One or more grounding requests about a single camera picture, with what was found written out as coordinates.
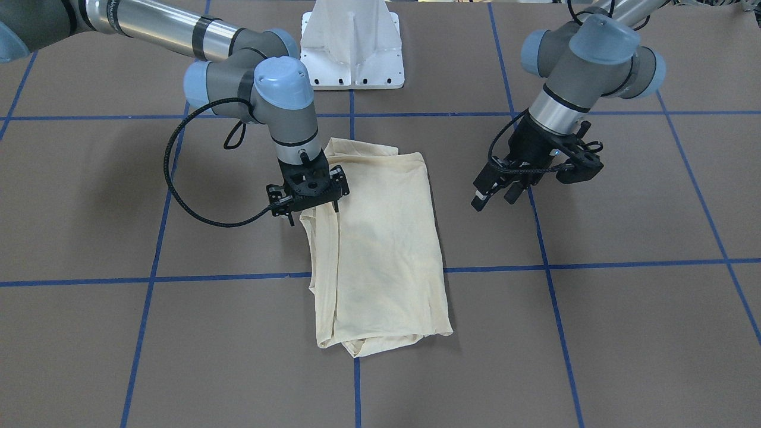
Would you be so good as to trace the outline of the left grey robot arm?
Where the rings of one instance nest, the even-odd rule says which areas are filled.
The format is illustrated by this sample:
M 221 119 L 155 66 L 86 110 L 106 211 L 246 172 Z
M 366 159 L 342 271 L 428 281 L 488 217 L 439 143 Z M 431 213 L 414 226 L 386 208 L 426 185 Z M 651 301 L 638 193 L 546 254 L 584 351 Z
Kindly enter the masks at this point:
M 536 30 L 521 64 L 545 83 L 533 104 L 507 125 L 509 152 L 488 159 L 474 180 L 472 206 L 482 210 L 506 189 L 512 204 L 545 174 L 563 184 L 590 181 L 603 168 L 602 144 L 585 143 L 585 117 L 602 97 L 638 99 L 663 84 L 666 63 L 642 46 L 639 30 L 663 1 L 596 1 L 556 30 Z

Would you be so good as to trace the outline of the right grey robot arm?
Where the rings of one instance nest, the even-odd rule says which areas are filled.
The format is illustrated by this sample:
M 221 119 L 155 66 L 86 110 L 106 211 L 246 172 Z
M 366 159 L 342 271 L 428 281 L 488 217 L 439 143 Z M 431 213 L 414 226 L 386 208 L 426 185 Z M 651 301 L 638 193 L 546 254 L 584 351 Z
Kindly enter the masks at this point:
M 157 1 L 3 1 L 1 22 L 3 63 L 84 32 L 193 58 L 183 90 L 196 113 L 268 127 L 284 180 L 267 187 L 275 216 L 335 205 L 350 192 L 317 140 L 315 92 L 294 39 L 281 29 L 253 32 Z

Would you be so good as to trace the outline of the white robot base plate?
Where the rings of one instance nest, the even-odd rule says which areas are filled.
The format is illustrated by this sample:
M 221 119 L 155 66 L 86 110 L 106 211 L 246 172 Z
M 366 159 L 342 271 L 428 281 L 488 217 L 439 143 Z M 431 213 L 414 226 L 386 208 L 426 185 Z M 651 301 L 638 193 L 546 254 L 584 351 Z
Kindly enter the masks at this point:
M 317 1 L 301 17 L 301 60 L 315 90 L 405 83 L 398 14 L 385 1 Z

